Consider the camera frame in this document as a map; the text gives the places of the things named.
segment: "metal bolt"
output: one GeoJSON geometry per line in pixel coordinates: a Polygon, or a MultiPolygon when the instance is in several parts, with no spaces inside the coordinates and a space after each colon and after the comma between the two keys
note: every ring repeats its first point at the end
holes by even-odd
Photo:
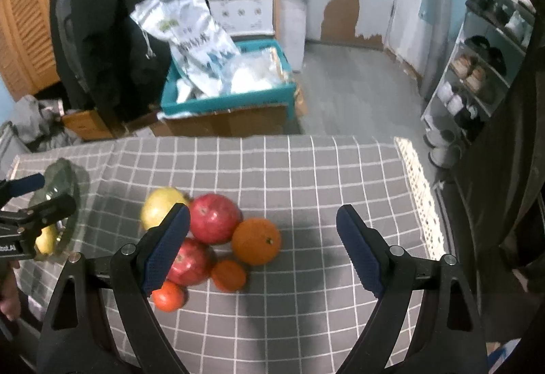
{"type": "Polygon", "coordinates": [[[121,254],[124,256],[130,256],[133,252],[136,251],[136,246],[132,243],[127,243],[121,248],[121,254]]]}
{"type": "Polygon", "coordinates": [[[81,254],[79,252],[71,252],[70,256],[68,256],[68,261],[70,263],[76,263],[79,259],[81,259],[81,254]]]}
{"type": "Polygon", "coordinates": [[[445,254],[444,259],[447,265],[456,265],[456,263],[458,262],[456,260],[456,257],[454,257],[452,254],[445,254]]]}
{"type": "Polygon", "coordinates": [[[405,250],[401,248],[399,245],[393,245],[390,247],[390,252],[397,257],[403,256],[405,254],[405,250]]]}

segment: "teal crate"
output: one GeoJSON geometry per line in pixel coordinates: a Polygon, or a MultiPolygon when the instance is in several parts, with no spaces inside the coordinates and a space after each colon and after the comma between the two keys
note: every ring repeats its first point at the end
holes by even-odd
{"type": "MultiPolygon", "coordinates": [[[[259,51],[271,46],[276,47],[280,63],[285,71],[291,72],[290,63],[285,58],[282,48],[275,39],[260,39],[247,40],[235,43],[241,52],[259,51]]],[[[234,108],[283,104],[287,105],[288,119],[295,117],[295,83],[286,83],[279,87],[264,91],[253,91],[243,94],[231,94],[227,96],[210,97],[210,98],[193,98],[181,104],[176,103],[178,98],[178,89],[176,89],[176,80],[181,77],[181,74],[175,63],[171,64],[168,70],[167,81],[163,88],[161,97],[161,108],[166,115],[176,115],[182,112],[201,114],[212,113],[215,111],[232,110],[234,108]]]]}

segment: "wooden drawer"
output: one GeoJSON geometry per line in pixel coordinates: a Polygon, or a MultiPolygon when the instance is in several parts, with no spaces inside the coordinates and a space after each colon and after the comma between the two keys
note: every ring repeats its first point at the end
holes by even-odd
{"type": "Polygon", "coordinates": [[[113,139],[112,133],[96,110],[65,115],[62,120],[64,126],[75,132],[83,140],[113,139]]]}

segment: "brown peeled patch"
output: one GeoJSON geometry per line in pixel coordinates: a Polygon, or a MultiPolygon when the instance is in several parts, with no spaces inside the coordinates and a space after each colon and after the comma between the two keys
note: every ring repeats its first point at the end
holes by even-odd
{"type": "Polygon", "coordinates": [[[358,45],[383,49],[381,34],[356,36],[360,16],[360,0],[331,0],[324,10],[321,40],[323,42],[358,45]]]}

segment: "tablecloth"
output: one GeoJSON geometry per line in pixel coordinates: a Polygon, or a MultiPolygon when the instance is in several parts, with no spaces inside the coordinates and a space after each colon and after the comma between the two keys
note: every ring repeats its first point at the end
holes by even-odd
{"type": "MultiPolygon", "coordinates": [[[[283,249],[252,269],[239,293],[210,281],[192,287],[186,306],[164,313],[151,302],[176,354],[195,374],[312,373],[339,368],[375,305],[359,284],[335,229],[337,209],[351,203],[389,244],[429,256],[421,226],[414,170],[398,144],[355,137],[128,138],[20,156],[12,178],[43,172],[59,157],[78,174],[81,210],[66,250],[88,258],[111,254],[142,236],[140,209],[157,187],[196,197],[224,194],[246,218],[277,224],[283,249]]],[[[23,208],[29,197],[10,202],[23,208]]],[[[228,253],[229,245],[216,247],[228,253]]],[[[21,262],[17,278],[35,305],[46,307],[66,255],[21,262]]],[[[105,291],[107,316],[120,355],[136,363],[115,299],[105,291]]],[[[419,313],[414,293],[390,362],[401,361],[419,313]]]]}

